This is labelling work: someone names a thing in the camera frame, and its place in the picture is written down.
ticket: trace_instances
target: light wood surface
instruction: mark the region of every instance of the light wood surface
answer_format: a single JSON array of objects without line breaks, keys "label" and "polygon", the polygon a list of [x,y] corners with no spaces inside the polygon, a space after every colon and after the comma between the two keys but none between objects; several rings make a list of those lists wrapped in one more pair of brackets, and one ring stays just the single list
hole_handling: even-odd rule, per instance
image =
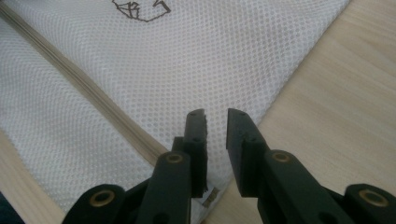
[{"label": "light wood surface", "polygon": [[[304,59],[265,115],[270,148],[296,155],[339,193],[368,183],[396,195],[396,2],[355,0]],[[64,213],[0,132],[0,190],[26,223]],[[206,224],[261,223],[256,200],[232,182]]]}]

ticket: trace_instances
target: white mesh fabric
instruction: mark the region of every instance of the white mesh fabric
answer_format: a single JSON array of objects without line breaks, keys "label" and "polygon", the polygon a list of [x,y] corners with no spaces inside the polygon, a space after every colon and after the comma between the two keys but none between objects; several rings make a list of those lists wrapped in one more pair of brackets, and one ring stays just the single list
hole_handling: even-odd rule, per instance
[{"label": "white mesh fabric", "polygon": [[208,179],[223,189],[227,108],[259,122],[347,0],[164,2],[163,15],[142,5],[143,20],[161,15],[145,22],[110,0],[5,1],[167,148],[204,108]]},{"label": "white mesh fabric", "polygon": [[96,185],[129,189],[151,176],[152,166],[2,20],[0,96],[0,128],[63,209]]}]

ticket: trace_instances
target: black plastic part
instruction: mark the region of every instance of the black plastic part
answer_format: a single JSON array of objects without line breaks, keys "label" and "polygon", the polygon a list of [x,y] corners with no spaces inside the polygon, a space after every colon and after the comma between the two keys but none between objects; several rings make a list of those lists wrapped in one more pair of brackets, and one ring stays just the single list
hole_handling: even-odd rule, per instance
[{"label": "black plastic part", "polygon": [[125,191],[123,188],[116,185],[97,186],[85,192],[78,199],[67,213],[63,224],[123,223],[127,218],[127,211],[123,208],[124,202]]},{"label": "black plastic part", "polygon": [[21,217],[0,192],[0,223],[2,224],[24,224]]},{"label": "black plastic part", "polygon": [[186,153],[161,155],[139,208],[137,224],[190,223],[190,165],[190,156]]},{"label": "black plastic part", "polygon": [[142,183],[134,186],[125,192],[124,209],[128,211],[126,223],[135,223],[137,219],[137,212],[143,202],[146,190],[149,186],[150,178]]},{"label": "black plastic part", "polygon": [[396,223],[396,198],[377,187],[351,185],[346,188],[344,203],[357,223]]},{"label": "black plastic part", "polygon": [[323,188],[332,197],[332,199],[335,200],[338,203],[338,205],[340,205],[341,207],[344,206],[344,196],[343,195],[341,195],[341,194],[339,194],[337,192],[334,192],[331,189],[327,189],[325,187],[323,187]]},{"label": "black plastic part", "polygon": [[262,176],[259,192],[260,197],[257,200],[257,209],[259,210],[262,222],[266,224],[287,224],[288,222],[282,209]]},{"label": "black plastic part", "polygon": [[172,151],[184,151],[183,137],[175,137],[172,145]]},{"label": "black plastic part", "polygon": [[191,197],[202,198],[206,185],[206,117],[203,109],[191,111],[186,118],[183,151],[191,157]]},{"label": "black plastic part", "polygon": [[267,151],[262,172],[288,223],[354,223],[289,152]]},{"label": "black plastic part", "polygon": [[228,109],[226,147],[239,193],[243,197],[259,197],[260,162],[270,149],[247,113]]}]

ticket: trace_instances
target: black drawing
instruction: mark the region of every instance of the black drawing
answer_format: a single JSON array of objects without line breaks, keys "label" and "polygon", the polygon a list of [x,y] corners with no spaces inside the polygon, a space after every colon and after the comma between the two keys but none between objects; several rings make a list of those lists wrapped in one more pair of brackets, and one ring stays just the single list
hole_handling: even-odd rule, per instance
[{"label": "black drawing", "polygon": [[118,11],[129,19],[137,21],[154,21],[171,12],[171,9],[163,0],[112,0],[112,2],[116,5]]}]

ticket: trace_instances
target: wood grain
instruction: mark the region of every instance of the wood grain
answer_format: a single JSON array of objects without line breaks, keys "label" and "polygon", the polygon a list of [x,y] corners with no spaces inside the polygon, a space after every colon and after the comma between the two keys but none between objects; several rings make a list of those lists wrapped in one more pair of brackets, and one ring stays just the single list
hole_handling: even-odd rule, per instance
[{"label": "wood grain", "polygon": [[[352,1],[304,59],[260,130],[271,148],[295,154],[323,186],[343,193],[368,183],[396,195],[396,2]],[[26,223],[64,213],[0,133],[0,190]],[[261,223],[256,200],[232,182],[205,220]]]}]

